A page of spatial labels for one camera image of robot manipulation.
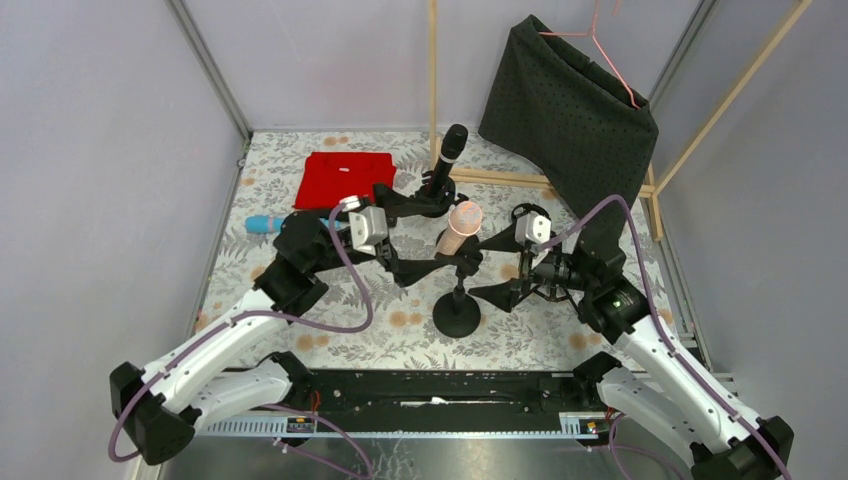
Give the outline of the black tripod shock mount stand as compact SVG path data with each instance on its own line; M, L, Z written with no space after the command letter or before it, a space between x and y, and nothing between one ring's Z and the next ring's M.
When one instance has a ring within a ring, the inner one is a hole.
M525 215L529 212L535 212L535 213L544 215L547 218L549 218L548 212L545 209L543 209L541 206L535 205L535 204L530 204L530 203L522 203L522 204L519 204L518 206L516 206L511 212L511 218L513 220L514 225L515 225L515 221L518 217L523 216L523 215ZM527 281L529 283L530 259L528 258L528 253L529 253L530 250L533 250L532 247L536 246L536 244L527 243L523 246L520 246L518 244L518 246L519 246L519 263L518 263L518 276L516 278L520 279L522 281ZM556 251L564 252L562 245L556 245L556 246L554 246L554 247L552 247L551 249L548 249L548 250L556 250ZM537 296L541 297L542 299L544 299L548 302L552 302L552 303L568 302L573 307L573 309L575 311L578 310L578 302L575 300L571 291L566 291L567 296L565 298L560 298L560 299L546 299L543 296L541 296L541 293L543 293L542 289L539 290L539 294L537 294L537 293L527 293L526 297L523 300L525 300L527 297L529 297L531 295L537 295Z

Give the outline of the black clip microphone stand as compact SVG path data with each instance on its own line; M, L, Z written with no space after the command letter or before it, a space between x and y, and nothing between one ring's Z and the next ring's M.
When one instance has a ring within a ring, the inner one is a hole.
M480 249L462 246L454 255L437 253L435 257L455 267L456 285L451 293L441 296L432 310L436 329L450 338L464 338L480 326L481 310L465 288L465 280L479 271L483 260Z

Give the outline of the black handheld microphone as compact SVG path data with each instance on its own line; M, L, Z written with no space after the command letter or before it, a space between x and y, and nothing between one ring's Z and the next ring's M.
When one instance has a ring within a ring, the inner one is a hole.
M436 164L423 185L423 194L427 198L438 198L442 194L456 160L465 150L468 136L469 131L462 124L451 125L445 133Z

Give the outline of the blue microphone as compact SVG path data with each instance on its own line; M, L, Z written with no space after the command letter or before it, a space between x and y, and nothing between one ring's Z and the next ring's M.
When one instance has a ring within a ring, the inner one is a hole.
M318 212L317 214L294 212L286 216L256 215L247 217L244 221L244 227L246 232L251 234L278 234L287 220L296 218L316 218L324 231L330 230L330 224L333 224L336 230L343 230L349 223L348 213L340 213L333 222L330 221L329 216L328 212Z

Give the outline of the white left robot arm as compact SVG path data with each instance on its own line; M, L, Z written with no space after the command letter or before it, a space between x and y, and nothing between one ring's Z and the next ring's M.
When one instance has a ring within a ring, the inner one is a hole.
M158 465L180 453L201 428L289 399L308 377L289 352L232 376L225 370L263 338L306 324L308 311L328 290L320 279L324 271L354 273L358 264L374 261L401 287L447 265L475 273L481 255L471 241L482 214L452 189L406 197L378 184L371 197L351 196L329 211L288 215L274 241L274 260L227 312L145 366L123 363L111 372L114 433L125 434L145 463ZM403 259L392 245L390 222L410 216L447 218L433 258Z

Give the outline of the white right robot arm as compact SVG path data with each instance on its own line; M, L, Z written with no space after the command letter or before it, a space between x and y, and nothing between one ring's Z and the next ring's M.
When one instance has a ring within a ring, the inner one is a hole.
M644 385L612 355L596 354L574 373L604 405L662 440L695 479L789 478L791 427L746 406L682 345L659 318L649 287L624 276L618 237L586 228L569 253L553 240L547 219L529 216L481 242L483 250L518 254L519 274L473 295L509 312L540 288L581 292L580 322L659 386Z

